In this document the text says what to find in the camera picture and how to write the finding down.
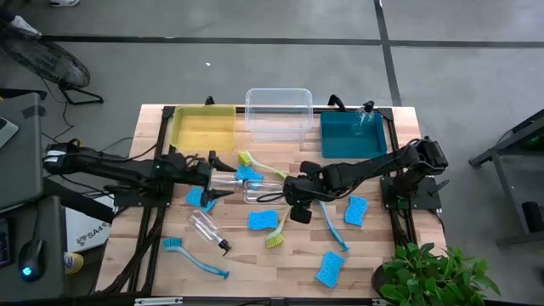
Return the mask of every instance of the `teal bin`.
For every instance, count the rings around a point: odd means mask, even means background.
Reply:
[[[382,115],[360,124],[355,112],[321,114],[321,154],[325,158],[374,158],[387,154]]]

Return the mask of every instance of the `blue sponge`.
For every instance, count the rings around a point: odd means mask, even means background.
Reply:
[[[315,275],[315,278],[320,282],[333,288],[338,283],[338,275],[340,274],[340,268],[342,268],[344,258],[341,258],[334,252],[326,252],[321,261],[321,269]]]
[[[196,206],[200,208],[205,213],[209,213],[212,208],[215,206],[215,204],[218,203],[218,200],[213,200],[207,203],[207,207],[201,206],[201,197],[202,197],[202,191],[204,189],[202,187],[191,187],[189,190],[189,193],[186,196],[187,203],[189,203],[192,206]]]
[[[275,229],[278,227],[278,212],[269,210],[264,212],[249,212],[247,227],[250,230]]]
[[[359,198],[358,196],[350,196],[349,206],[346,209],[343,219],[347,224],[363,226],[363,217],[365,216],[366,209],[368,209],[366,199]]]
[[[240,165],[238,167],[238,172],[235,174],[235,178],[261,181],[264,179],[264,175],[256,173],[251,166]]]

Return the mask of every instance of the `gray floor tile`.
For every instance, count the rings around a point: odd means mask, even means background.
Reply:
[[[490,276],[508,301],[540,303],[542,244],[498,249],[495,240],[520,231],[491,163],[475,170],[468,159],[544,104],[540,50],[394,48],[403,104],[415,106],[424,135],[439,141],[449,167],[440,179],[446,240],[490,260]]]
[[[33,1],[19,10],[46,34],[378,38],[372,0]]]
[[[383,0],[390,39],[542,41],[544,2]]]
[[[76,124],[62,137],[82,138],[86,145],[105,147],[132,136],[139,107],[145,103],[243,104],[250,88],[307,88],[315,105],[331,94],[346,104],[374,99],[390,105],[383,56],[379,47],[179,45],[63,43],[91,73],[87,90],[104,96],[104,105],[70,106],[67,118]],[[6,83],[13,88],[44,88],[23,69]],[[65,129],[63,105],[48,99],[43,120],[47,134]]]

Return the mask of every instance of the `bottle in teal bin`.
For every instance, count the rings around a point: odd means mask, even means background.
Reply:
[[[365,126],[374,124],[374,101],[368,101],[355,111],[357,121],[351,126],[355,135],[360,136],[365,131]]]

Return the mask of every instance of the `blue light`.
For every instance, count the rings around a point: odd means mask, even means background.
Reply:
[[[28,276],[28,275],[30,275],[31,273],[32,273],[32,269],[30,269],[30,268],[28,268],[28,267],[26,267],[26,268],[23,269],[23,274],[24,274],[24,275]]]

